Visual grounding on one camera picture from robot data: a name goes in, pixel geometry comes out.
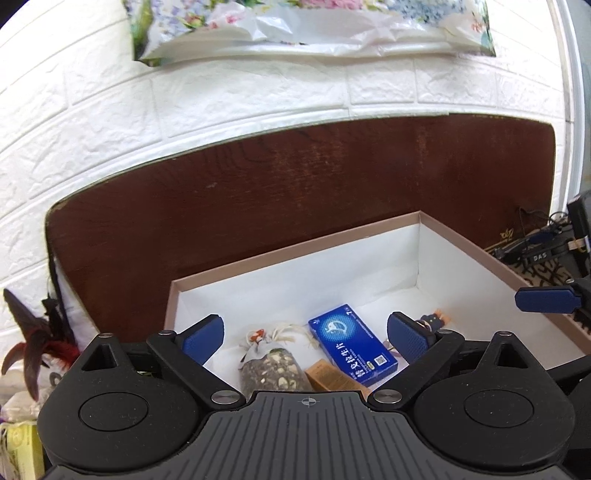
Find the small wooden block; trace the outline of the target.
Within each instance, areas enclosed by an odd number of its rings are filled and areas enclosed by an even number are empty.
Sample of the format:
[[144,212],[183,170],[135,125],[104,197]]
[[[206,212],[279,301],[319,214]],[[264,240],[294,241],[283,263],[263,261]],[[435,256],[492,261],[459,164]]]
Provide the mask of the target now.
[[363,398],[370,395],[369,388],[349,377],[327,360],[318,360],[304,373],[307,375],[311,387],[317,392],[356,391],[360,392]]

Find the small figurine doll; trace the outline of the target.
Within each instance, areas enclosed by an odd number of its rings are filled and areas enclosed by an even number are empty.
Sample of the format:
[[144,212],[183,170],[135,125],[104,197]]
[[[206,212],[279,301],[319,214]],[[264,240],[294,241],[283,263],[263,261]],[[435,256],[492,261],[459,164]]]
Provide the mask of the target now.
[[423,315],[415,323],[420,328],[421,336],[427,342],[427,346],[432,346],[436,341],[436,333],[444,329],[451,323],[451,318],[441,310],[436,310],[432,314]]

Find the floral plastic bag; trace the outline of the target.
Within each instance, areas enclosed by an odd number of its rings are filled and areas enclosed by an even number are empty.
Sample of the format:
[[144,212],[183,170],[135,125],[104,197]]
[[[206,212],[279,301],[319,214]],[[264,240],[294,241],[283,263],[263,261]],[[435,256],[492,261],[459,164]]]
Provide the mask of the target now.
[[493,57],[484,1],[125,1],[135,60],[247,55]]

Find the dark brown wooden board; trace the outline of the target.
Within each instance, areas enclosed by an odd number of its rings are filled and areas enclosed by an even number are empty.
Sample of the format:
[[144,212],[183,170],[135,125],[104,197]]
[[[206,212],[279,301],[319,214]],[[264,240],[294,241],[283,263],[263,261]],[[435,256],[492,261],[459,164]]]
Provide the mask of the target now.
[[550,124],[492,115],[297,127],[129,169],[47,213],[47,249],[102,331],[140,341],[179,278],[423,211],[481,247],[548,212]]

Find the tan cardboard storage box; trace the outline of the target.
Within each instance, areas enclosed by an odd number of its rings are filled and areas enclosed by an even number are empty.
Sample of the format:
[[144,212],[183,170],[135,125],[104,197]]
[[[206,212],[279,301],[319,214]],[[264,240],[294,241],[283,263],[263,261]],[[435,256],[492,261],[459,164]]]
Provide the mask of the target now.
[[[308,321],[344,304],[380,341],[393,312],[418,319],[441,310],[451,318],[448,327],[469,340],[515,333],[547,368],[588,354],[589,334],[569,317],[517,308],[514,296],[523,286],[474,243],[412,213],[174,280],[165,327],[180,332],[219,315],[224,341],[204,365],[239,390],[250,331],[294,324],[311,333]],[[304,336],[286,346],[304,371],[329,362]]]

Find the yellow packet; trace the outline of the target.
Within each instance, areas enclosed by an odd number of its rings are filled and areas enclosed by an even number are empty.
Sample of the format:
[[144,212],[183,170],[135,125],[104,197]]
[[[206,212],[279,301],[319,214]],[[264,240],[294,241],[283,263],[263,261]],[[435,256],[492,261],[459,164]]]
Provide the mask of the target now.
[[44,474],[43,449],[36,423],[2,423],[1,478],[37,480]]

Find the blue medicine box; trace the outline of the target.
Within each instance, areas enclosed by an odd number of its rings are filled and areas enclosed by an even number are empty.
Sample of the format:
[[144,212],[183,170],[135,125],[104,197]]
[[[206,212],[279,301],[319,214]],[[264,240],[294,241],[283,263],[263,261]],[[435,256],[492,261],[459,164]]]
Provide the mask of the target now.
[[312,318],[308,328],[332,364],[363,386],[398,371],[398,360],[348,304]]

